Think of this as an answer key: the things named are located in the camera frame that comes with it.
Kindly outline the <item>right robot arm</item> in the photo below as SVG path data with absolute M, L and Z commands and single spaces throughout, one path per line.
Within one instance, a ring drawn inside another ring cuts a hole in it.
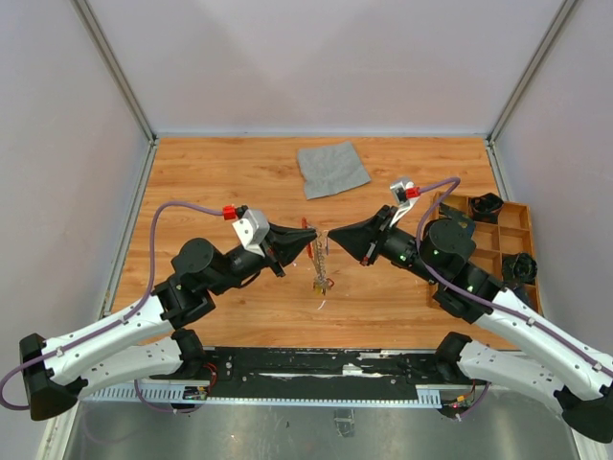
M 600 443 L 612 440 L 612 357 L 586 345 L 529 307 L 494 275 L 471 262 L 475 242 L 455 219 L 421 222 L 416 236 L 397 228 L 397 211 L 329 231 L 363 265 L 378 258 L 436 285 L 434 299 L 450 315 L 493 332 L 528 356 L 499 357 L 484 345 L 450 333 L 434 359 L 436 376 L 466 376 L 538 400 L 573 430 Z

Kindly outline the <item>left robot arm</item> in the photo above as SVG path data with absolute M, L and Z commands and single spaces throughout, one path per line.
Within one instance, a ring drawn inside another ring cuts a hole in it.
M 19 342 L 28 410 L 45 421 L 116 383 L 149 377 L 191 380 L 211 367 L 189 326 L 231 288 L 245 288 L 266 268 L 278 277 L 316 238 L 313 229 L 233 225 L 240 244 L 222 253 L 203 238 L 187 241 L 171 276 L 147 295 L 104 319 L 56 338 L 37 333 Z

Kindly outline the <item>grey cloth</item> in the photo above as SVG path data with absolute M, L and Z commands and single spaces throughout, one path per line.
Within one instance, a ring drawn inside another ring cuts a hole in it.
M 299 149 L 297 160 L 307 200 L 335 196 L 371 182 L 353 143 Z

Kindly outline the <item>dark patterned necktie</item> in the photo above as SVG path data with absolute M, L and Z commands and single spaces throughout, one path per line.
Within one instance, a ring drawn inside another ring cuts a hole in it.
M 473 235 L 476 225 L 475 221 L 468 214 L 445 203 L 439 205 L 439 212 L 442 217 L 456 221 L 463 229 L 466 230 L 469 236 Z

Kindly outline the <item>dark rolled necktie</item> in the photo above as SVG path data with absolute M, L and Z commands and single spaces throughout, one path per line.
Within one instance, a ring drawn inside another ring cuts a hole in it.
M 470 217 L 475 221 L 484 223 L 497 224 L 503 206 L 504 200 L 494 193 L 487 193 L 468 199 Z

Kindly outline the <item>wooden compartment tray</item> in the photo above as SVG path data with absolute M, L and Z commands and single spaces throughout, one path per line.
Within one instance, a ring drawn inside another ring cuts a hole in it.
M 473 196 L 453 193 L 442 203 L 460 209 L 469 215 L 468 199 L 470 197 Z M 440 215 L 439 206 L 429 218 L 430 221 L 436 219 L 448 219 Z M 528 307 L 542 312 L 537 276 L 534 284 L 507 283 L 502 276 L 504 256 L 526 252 L 535 259 L 529 207 L 525 204 L 504 200 L 497 224 L 475 221 L 475 225 L 475 231 L 470 236 L 474 242 L 474 250 L 469 254 L 469 262 L 511 288 Z

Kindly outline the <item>green patterned rolled necktie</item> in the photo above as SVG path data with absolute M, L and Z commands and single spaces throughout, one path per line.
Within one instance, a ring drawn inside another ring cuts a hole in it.
M 502 276 L 507 283 L 534 284 L 537 262 L 526 252 L 506 255 L 502 259 Z

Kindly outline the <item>black mounting rail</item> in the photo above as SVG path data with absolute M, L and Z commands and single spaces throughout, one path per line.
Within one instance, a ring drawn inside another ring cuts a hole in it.
M 167 376 L 206 380 L 215 397 L 288 400 L 410 400 L 425 384 L 472 380 L 432 353 L 384 349 L 207 348 L 204 357 Z

